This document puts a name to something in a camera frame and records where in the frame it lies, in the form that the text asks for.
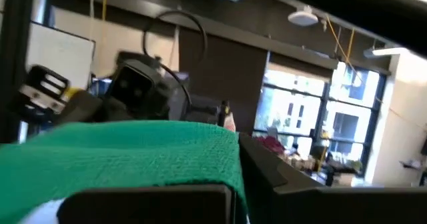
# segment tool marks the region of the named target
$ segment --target red object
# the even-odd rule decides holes
[[[283,147],[282,144],[274,137],[256,137],[256,139],[261,141],[264,147],[267,147],[274,153],[283,154],[285,151],[285,147]]]

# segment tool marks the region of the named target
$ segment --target whiteboard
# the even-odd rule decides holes
[[[42,65],[70,81],[70,87],[86,89],[95,42],[37,23],[31,23],[27,70]]]

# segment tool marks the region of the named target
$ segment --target black frame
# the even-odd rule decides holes
[[[33,0],[5,0],[0,37],[0,143],[18,140],[20,121],[7,105],[26,76],[27,38]]]
[[[361,67],[357,67],[358,70],[367,70],[367,71],[372,71],[372,70],[368,70],[368,69],[363,69]],[[367,126],[367,132],[366,132],[366,137],[364,141],[355,141],[355,140],[351,140],[351,139],[345,139],[345,138],[337,138],[337,137],[331,137],[328,140],[329,141],[336,141],[338,142],[338,144],[362,144],[364,146],[363,151],[362,151],[362,156],[360,158],[362,164],[363,164],[363,168],[360,172],[360,176],[364,176],[365,171],[366,171],[366,166],[368,164],[368,160],[369,160],[369,155],[370,155],[370,151],[371,151],[371,146],[372,146],[372,142],[374,140],[374,134],[375,134],[375,130],[376,130],[376,124],[378,121],[378,116],[380,114],[380,108],[381,108],[381,102],[378,100],[382,100],[383,95],[384,95],[384,88],[386,86],[386,76],[380,74],[380,78],[378,80],[378,86],[376,89],[376,93],[375,93],[375,100],[374,103],[372,104],[371,107],[367,107],[367,106],[363,106],[363,105],[358,105],[358,104],[354,104],[354,103],[349,103],[346,101],[341,101],[341,100],[337,100],[335,98],[332,98],[329,96],[329,92],[330,92],[330,87],[331,84],[328,82],[325,82],[324,84],[324,89],[323,89],[323,93],[322,96],[319,95],[314,95],[311,93],[307,93],[307,92],[303,92],[303,91],[298,91],[295,89],[288,89],[285,87],[278,87],[277,85],[273,85],[271,83],[263,83],[262,87],[267,87],[267,88],[271,88],[271,89],[278,89],[281,91],[288,91],[290,93],[295,93],[295,94],[300,94],[300,95],[305,95],[308,97],[317,97],[320,99],[320,106],[319,106],[319,111],[318,111],[318,116],[316,119],[316,126],[314,128],[314,135],[310,136],[310,135],[303,135],[303,134],[299,134],[299,133],[290,133],[290,132],[278,132],[278,135],[287,135],[287,136],[292,136],[292,137],[309,137],[312,138],[312,147],[319,145],[321,140],[325,140],[323,138],[321,138],[321,134],[322,134],[322,123],[324,121],[324,117],[326,114],[326,105],[333,101],[333,102],[338,102],[338,103],[343,103],[343,104],[347,104],[347,105],[352,105],[355,107],[362,107],[365,109],[369,109],[371,111],[371,115],[370,115],[370,119],[368,122],[368,126]],[[266,130],[261,130],[261,129],[255,129],[254,128],[254,132],[255,133],[267,133]]]

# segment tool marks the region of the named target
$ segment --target window frame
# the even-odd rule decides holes
[[[358,69],[356,71],[363,71],[363,70],[372,71],[372,70],[363,69],[360,67],[358,67]],[[289,133],[289,132],[278,132],[278,135],[287,135],[287,136],[293,136],[293,137],[310,137],[310,138],[312,138],[312,147],[314,147],[316,145],[319,145],[318,143],[321,143],[322,140],[325,140],[325,138],[321,137],[322,124],[323,124],[324,117],[325,117],[326,111],[327,111],[326,106],[329,102],[343,103],[343,104],[347,104],[347,105],[351,105],[351,106],[355,106],[355,107],[361,107],[361,108],[369,109],[371,111],[371,114],[370,114],[370,119],[368,122],[367,130],[366,130],[366,136],[365,136],[364,141],[359,141],[359,140],[356,141],[354,139],[346,139],[346,138],[338,138],[338,137],[331,137],[331,138],[327,139],[330,141],[336,141],[338,144],[341,143],[341,145],[342,144],[348,144],[348,145],[362,144],[363,145],[362,155],[360,157],[360,160],[363,164],[363,168],[360,172],[360,176],[363,177],[365,175],[365,172],[366,172],[366,166],[368,164],[368,159],[369,159],[369,155],[371,152],[372,142],[374,139],[374,134],[375,134],[376,126],[377,126],[377,122],[378,122],[378,116],[380,114],[380,108],[381,108],[381,104],[382,104],[381,101],[378,101],[378,100],[382,100],[383,95],[384,95],[384,88],[386,86],[386,76],[384,74],[381,74],[381,73],[378,73],[378,74],[379,74],[378,85],[376,88],[374,103],[372,104],[372,106],[359,105],[359,104],[350,103],[347,101],[341,101],[339,99],[335,99],[333,97],[330,97],[330,89],[331,89],[332,78],[330,79],[330,82],[324,83],[324,89],[323,89],[323,93],[321,96],[314,95],[314,94],[304,92],[304,91],[298,91],[295,89],[288,89],[285,87],[279,87],[279,86],[274,85],[272,83],[264,83],[263,82],[262,87],[268,87],[271,89],[279,89],[282,91],[288,91],[290,93],[320,98],[320,106],[319,106],[318,116],[316,119],[316,124],[314,127],[314,133],[313,133],[314,135],[313,136],[302,135],[302,134],[298,134],[298,133]],[[254,128],[253,132],[267,133],[266,130],[255,129],[255,128]]]

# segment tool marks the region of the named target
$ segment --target dark brown wall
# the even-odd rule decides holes
[[[183,10],[219,21],[232,27],[250,31],[259,35],[270,35],[272,39],[298,47],[334,54],[336,41],[330,31],[324,32],[321,23],[300,27],[288,21],[288,15],[296,10],[295,7],[276,0],[148,0],[172,8],[181,6]],[[349,29],[343,29],[340,43],[345,51],[350,40]],[[354,36],[351,58],[361,66],[369,68],[376,66],[388,70],[389,57],[367,59],[363,50],[370,48],[374,40],[371,37],[356,33]]]
[[[179,33],[179,70],[189,73],[190,93],[229,100],[237,130],[251,133],[267,51],[213,36],[208,46],[205,60],[197,65],[200,35],[186,29]]]

